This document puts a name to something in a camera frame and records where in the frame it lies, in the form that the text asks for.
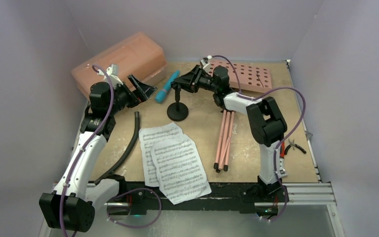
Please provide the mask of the black microphone desk stand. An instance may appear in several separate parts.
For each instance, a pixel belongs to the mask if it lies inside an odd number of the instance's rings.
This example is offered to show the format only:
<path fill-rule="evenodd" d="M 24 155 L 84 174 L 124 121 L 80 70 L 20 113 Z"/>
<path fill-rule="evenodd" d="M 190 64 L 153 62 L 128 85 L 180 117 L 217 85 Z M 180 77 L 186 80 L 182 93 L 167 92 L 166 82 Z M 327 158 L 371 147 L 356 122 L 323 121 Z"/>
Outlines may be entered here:
<path fill-rule="evenodd" d="M 175 83 L 172 88 L 175 91 L 175 102 L 167 108 L 167 116 L 172 121 L 183 121 L 188 117 L 189 109 L 181 102 L 181 86 Z"/>

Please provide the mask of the sheet music page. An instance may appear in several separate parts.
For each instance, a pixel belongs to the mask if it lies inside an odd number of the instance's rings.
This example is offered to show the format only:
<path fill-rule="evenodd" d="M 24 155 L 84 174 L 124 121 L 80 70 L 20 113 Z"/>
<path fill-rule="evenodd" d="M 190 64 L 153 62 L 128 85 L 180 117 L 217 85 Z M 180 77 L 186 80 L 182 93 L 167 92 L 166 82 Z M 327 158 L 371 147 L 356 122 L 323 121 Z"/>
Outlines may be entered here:
<path fill-rule="evenodd" d="M 151 149 L 156 143 L 183 134 L 182 129 L 175 123 L 164 126 L 143 128 L 139 131 L 140 149 L 144 172 L 144 183 L 148 187 L 159 187 L 156 167 L 152 161 Z"/>
<path fill-rule="evenodd" d="M 159 190 L 173 205 L 212 192 L 197 147 L 187 135 L 156 143 L 151 157 Z"/>

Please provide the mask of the pink music stand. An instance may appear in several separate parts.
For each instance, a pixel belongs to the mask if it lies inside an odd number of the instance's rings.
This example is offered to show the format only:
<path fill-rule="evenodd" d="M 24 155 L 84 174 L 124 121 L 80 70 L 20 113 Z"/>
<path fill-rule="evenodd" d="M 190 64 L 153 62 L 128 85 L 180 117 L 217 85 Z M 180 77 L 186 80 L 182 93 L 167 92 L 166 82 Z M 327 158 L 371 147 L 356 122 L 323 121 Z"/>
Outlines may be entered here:
<path fill-rule="evenodd" d="M 235 91 L 246 90 L 265 93 L 272 89 L 270 71 L 266 68 L 253 67 L 247 64 L 230 64 L 225 59 L 208 58 L 204 70 L 212 75 L 217 66 L 228 69 L 229 87 Z M 233 129 L 234 113 L 223 111 L 222 124 L 218 138 L 218 148 L 214 161 L 214 169 L 217 173 L 228 170 L 228 157 L 230 151 L 231 131 Z"/>

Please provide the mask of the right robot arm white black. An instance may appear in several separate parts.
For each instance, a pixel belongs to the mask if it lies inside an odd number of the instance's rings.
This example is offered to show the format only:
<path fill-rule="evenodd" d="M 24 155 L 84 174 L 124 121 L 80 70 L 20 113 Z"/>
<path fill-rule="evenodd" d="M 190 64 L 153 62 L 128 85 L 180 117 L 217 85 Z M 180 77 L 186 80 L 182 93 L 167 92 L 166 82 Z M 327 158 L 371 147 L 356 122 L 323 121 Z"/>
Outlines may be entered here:
<path fill-rule="evenodd" d="M 197 93 L 201 88 L 213 92 L 218 107 L 247 116 L 251 134 L 260 147 L 257 194 L 264 201 L 275 197 L 283 186 L 279 168 L 280 146 L 287 131 L 286 121 L 275 99 L 244 98 L 231 89 L 228 69 L 223 66 L 216 66 L 209 74 L 196 65 L 190 72 L 175 78 L 171 87 L 175 91 L 175 102 L 168 107 L 167 115 L 173 121 L 182 121 L 189 114 L 187 106 L 180 102 L 181 90 Z"/>

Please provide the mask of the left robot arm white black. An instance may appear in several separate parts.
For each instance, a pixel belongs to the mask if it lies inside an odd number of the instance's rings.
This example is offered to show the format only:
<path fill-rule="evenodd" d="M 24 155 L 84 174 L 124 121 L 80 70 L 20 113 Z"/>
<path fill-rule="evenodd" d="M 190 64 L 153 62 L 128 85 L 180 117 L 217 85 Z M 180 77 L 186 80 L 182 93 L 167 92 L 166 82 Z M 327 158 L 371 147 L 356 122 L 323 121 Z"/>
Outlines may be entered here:
<path fill-rule="evenodd" d="M 87 232 L 95 213 L 107 201 L 121 202 L 127 197 L 124 177 L 113 170 L 105 172 L 96 181 L 90 175 L 98 156 L 107 145 L 115 127 L 115 113 L 133 108 L 147 101 L 157 88 L 138 81 L 133 75 L 128 80 L 134 86 L 114 77 L 93 84 L 89 105 L 79 130 L 77 146 L 68 168 L 50 193 L 43 193 L 39 206 L 47 225 L 53 229 Z"/>

